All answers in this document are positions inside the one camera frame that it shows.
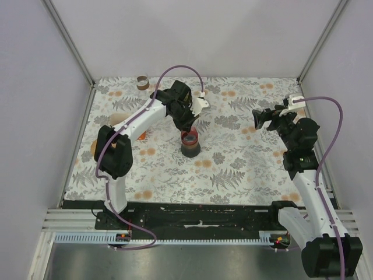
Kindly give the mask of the round bamboo dripper holder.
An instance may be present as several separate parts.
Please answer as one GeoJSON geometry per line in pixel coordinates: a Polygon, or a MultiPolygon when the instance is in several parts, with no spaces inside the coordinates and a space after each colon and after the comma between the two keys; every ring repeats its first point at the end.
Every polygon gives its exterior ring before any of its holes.
{"type": "Polygon", "coordinates": [[[125,121],[131,115],[129,113],[113,113],[109,116],[108,121],[106,121],[102,127],[109,127],[110,129],[104,129],[101,131],[101,128],[98,131],[97,139],[91,145],[91,154],[95,161],[98,160],[98,157],[101,154],[102,148],[107,142],[107,140],[112,136],[114,131],[112,131],[112,127],[115,125],[125,121]]]}

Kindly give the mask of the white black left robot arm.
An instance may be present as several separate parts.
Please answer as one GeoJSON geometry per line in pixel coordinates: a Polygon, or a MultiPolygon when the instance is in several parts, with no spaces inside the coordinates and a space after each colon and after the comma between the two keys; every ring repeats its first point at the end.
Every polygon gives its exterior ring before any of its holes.
{"type": "Polygon", "coordinates": [[[128,214],[123,211],[128,204],[125,176],[133,165],[132,145],[135,141],[149,127],[168,116],[178,130],[190,131],[207,107],[205,92],[194,96],[189,86],[176,80],[169,89],[156,89],[125,121],[100,128],[94,154],[96,176],[105,180],[105,207],[111,210],[108,222],[114,228],[122,229],[128,224],[128,214]]]}

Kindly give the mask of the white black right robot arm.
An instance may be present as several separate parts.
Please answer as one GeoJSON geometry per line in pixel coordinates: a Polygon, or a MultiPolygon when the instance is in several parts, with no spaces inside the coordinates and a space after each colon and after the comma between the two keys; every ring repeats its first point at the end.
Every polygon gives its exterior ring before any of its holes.
{"type": "Polygon", "coordinates": [[[314,145],[319,125],[310,118],[296,119],[298,107],[285,100],[274,109],[253,110],[254,126],[276,131],[287,150],[284,169],[299,191],[307,214],[303,216],[295,203],[274,201],[267,214],[272,229],[286,228],[301,249],[301,261],[310,278],[346,279],[354,275],[363,244],[349,234],[339,219],[324,188],[321,163],[314,145]]]}

